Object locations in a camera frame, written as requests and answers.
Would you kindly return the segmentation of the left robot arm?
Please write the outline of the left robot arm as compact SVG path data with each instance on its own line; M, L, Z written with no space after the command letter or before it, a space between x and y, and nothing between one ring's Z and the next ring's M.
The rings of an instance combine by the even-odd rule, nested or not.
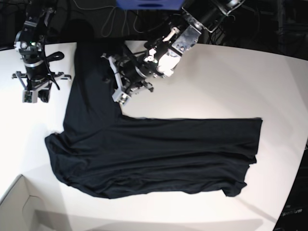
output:
M153 91L147 80L170 77L183 54L189 51L204 31L213 33L222 21L243 4L242 0L194 0L185 4L177 17L171 17L158 38L133 53L122 46L122 55L106 56L115 75L115 102L124 104L133 94Z

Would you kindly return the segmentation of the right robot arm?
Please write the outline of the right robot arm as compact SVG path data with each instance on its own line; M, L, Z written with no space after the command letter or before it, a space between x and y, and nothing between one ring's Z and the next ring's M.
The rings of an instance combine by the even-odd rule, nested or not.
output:
M56 0L30 0L26 7L26 19L22 29L17 33L14 48L19 52L26 73L20 71L12 74L12 78L20 80L28 95L31 91L39 97L47 97L54 84L59 79L70 79L63 72L55 73L50 70L50 63L64 58L61 51L47 56L45 45L49 36L51 20L56 13Z

